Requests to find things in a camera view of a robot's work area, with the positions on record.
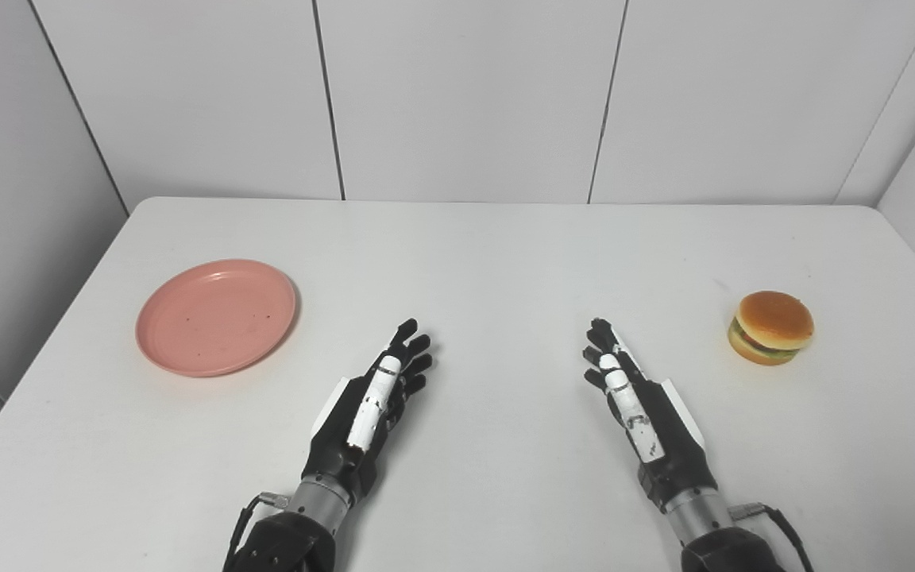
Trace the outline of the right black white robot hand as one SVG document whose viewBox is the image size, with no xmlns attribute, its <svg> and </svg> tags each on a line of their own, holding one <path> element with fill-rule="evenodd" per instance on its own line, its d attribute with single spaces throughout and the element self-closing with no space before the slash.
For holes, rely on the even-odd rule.
<svg viewBox="0 0 915 572">
<path fill-rule="evenodd" d="M 675 384 L 651 380 L 606 319 L 592 319 L 587 339 L 584 378 L 605 395 L 631 442 L 647 499 L 665 511 L 680 493 L 716 491 L 704 436 Z"/>
</svg>

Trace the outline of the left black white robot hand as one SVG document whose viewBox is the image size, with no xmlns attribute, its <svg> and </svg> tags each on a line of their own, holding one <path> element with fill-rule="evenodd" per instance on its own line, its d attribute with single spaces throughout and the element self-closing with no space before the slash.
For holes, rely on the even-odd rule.
<svg viewBox="0 0 915 572">
<path fill-rule="evenodd" d="M 377 459 L 411 396 L 426 387 L 431 338 L 407 319 L 358 377 L 343 377 L 315 421 L 302 478 L 334 484 L 353 507 L 377 479 Z"/>
</svg>

